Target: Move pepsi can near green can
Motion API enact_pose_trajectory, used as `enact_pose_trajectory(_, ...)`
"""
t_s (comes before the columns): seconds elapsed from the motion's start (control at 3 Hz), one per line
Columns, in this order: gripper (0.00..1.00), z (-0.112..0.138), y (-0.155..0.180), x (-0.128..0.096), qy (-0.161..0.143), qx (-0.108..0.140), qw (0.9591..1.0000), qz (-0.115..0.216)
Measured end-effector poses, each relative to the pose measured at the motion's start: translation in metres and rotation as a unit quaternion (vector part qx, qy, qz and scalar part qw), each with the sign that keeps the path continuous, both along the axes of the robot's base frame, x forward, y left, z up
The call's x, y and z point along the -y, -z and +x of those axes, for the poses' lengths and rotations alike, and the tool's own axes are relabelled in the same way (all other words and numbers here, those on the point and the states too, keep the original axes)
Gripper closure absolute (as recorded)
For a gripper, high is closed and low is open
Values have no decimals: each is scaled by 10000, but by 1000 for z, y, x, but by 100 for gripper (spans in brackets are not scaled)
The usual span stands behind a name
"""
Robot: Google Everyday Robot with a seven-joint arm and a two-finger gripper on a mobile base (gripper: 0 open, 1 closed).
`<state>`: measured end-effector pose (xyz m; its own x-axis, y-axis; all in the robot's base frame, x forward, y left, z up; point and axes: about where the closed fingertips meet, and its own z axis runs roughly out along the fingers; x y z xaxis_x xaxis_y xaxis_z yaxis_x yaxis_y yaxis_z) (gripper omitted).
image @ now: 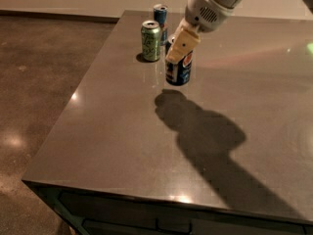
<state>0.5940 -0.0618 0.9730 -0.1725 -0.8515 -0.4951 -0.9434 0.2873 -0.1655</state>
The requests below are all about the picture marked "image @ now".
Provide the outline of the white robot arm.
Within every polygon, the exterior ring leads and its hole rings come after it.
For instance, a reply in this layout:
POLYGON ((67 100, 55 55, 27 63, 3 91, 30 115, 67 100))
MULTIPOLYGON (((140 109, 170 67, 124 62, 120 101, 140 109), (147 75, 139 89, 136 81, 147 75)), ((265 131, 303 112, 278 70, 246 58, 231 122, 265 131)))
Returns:
POLYGON ((185 15, 174 32, 166 60, 177 64, 201 42, 202 32, 212 32, 230 17, 242 0, 188 0, 185 15))

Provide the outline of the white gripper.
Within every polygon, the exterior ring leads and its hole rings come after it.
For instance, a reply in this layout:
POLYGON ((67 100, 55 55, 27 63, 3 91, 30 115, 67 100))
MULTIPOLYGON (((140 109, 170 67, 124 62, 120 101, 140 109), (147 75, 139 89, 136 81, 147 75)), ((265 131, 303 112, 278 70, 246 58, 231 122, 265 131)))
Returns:
POLYGON ((183 19, 174 32, 174 42, 165 60, 178 64, 201 42, 199 32, 211 32, 221 26, 231 15, 232 9, 215 0, 188 0, 183 19))

